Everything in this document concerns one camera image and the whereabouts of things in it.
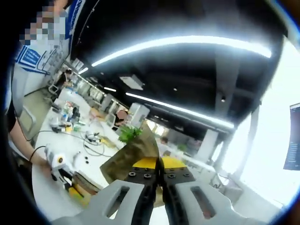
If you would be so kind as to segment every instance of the black ceiling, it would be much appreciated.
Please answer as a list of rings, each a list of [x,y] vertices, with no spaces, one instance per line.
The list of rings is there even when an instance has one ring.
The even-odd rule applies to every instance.
[[[116,89],[112,94],[128,106],[145,102],[126,96],[126,92],[224,118],[235,125],[260,103],[279,61],[282,35],[287,35],[263,0],[100,0],[95,6],[96,2],[86,1],[73,37],[71,58],[79,58],[89,68],[83,76],[97,77],[101,86]],[[228,46],[178,44],[145,49],[91,66],[135,44],[186,35],[261,43],[272,56],[266,58]],[[132,74],[145,84],[143,91],[130,89],[119,78]],[[225,103],[221,102],[222,96],[226,97]],[[152,107],[150,117],[203,139],[205,127],[177,114]]]

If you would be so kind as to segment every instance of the green leaves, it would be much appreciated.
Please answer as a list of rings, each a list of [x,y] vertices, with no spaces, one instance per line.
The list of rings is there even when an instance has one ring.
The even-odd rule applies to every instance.
[[[119,141],[123,143],[128,143],[136,136],[140,135],[141,133],[142,130],[140,128],[122,126],[121,135],[119,136]]]

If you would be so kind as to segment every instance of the floor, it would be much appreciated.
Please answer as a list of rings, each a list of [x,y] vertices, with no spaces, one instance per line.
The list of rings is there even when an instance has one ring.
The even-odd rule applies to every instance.
[[[31,132],[29,133],[29,137],[27,138],[31,138],[40,131],[42,123],[44,122],[44,119],[51,107],[51,104],[44,100],[46,94],[46,90],[38,90],[24,97],[24,106],[26,106],[36,118],[36,124],[32,128]],[[31,119],[26,113],[22,113],[20,122],[26,129],[29,129],[31,125]]]

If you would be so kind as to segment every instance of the white table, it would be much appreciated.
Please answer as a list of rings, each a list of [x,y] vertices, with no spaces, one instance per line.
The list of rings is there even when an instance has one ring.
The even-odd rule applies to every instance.
[[[88,115],[90,111],[88,103],[81,96],[74,92],[72,93],[67,89],[62,90],[57,101],[72,101],[76,103],[79,105],[80,114],[83,115],[83,117]],[[48,112],[42,124],[41,131],[51,130],[49,120],[55,115],[57,114],[52,110]],[[111,130],[106,123],[101,122],[100,124],[101,125],[98,125],[98,123],[92,123],[89,129],[93,132],[99,132],[101,135],[107,136],[119,149],[121,149],[124,144],[118,141],[118,135]],[[41,132],[37,137],[36,147],[46,144],[50,144],[51,148],[56,149],[58,152],[64,152],[66,157],[70,159],[73,158],[73,155],[77,151],[81,151],[81,155],[76,160],[75,167],[99,186],[106,187],[108,185],[99,168],[109,158],[103,156],[92,157],[86,154],[83,149],[83,140],[66,134]],[[93,150],[102,153],[102,145],[93,146],[86,142],[85,144],[90,146]],[[43,149],[40,150],[40,155],[45,158]],[[115,153],[116,149],[111,149],[105,146],[105,155],[112,156]],[[85,156],[88,157],[88,164],[85,163]],[[46,178],[40,168],[34,165],[32,167],[32,187],[36,204],[49,221],[53,221],[64,216],[74,216],[83,210],[79,203],[70,198],[66,190],[59,186],[57,182],[53,181],[52,178]],[[150,225],[156,224],[169,224],[164,206],[153,210]]]

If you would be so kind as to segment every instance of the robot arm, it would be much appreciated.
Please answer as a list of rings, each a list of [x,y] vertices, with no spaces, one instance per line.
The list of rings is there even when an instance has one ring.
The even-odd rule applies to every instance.
[[[242,217],[227,197],[196,181],[181,161],[170,157],[140,160],[124,181],[116,180],[93,196],[83,212],[59,218],[52,224],[148,225],[158,185],[163,189],[170,225],[266,224]],[[115,219],[110,219],[118,206]]]

